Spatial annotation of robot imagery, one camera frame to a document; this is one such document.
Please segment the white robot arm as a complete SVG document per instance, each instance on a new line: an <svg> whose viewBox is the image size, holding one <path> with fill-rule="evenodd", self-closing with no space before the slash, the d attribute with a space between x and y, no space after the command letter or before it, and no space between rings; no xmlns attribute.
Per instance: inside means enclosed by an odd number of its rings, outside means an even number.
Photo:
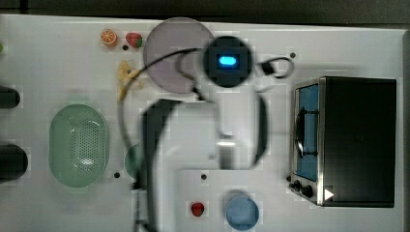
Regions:
<svg viewBox="0 0 410 232"><path fill-rule="evenodd" d="M254 68L243 40L216 37L197 57L194 86L202 99L159 99L141 115L149 232L176 232L178 171L249 170L263 156L268 114Z"/></svg>

